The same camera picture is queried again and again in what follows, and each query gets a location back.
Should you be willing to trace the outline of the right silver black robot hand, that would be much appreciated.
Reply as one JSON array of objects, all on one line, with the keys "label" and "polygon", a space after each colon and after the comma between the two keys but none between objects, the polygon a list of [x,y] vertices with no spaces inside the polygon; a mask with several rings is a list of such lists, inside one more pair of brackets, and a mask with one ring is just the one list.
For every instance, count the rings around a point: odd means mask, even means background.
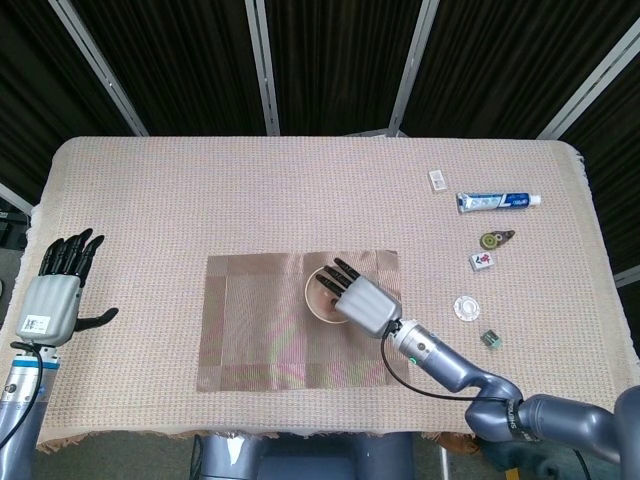
[{"label": "right silver black robot hand", "polygon": [[343,259],[336,257],[311,279],[328,293],[331,312],[371,338],[386,338],[401,327],[401,303]]}]

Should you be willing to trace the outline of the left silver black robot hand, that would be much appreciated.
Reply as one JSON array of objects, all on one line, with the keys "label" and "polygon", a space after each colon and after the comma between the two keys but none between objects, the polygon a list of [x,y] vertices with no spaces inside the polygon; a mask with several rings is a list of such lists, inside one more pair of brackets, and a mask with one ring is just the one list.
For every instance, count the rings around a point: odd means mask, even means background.
[{"label": "left silver black robot hand", "polygon": [[81,318],[79,305],[93,259],[104,237],[88,228],[49,245],[31,281],[19,315],[16,335],[24,343],[60,347],[76,332],[102,327],[119,313],[110,308]]}]

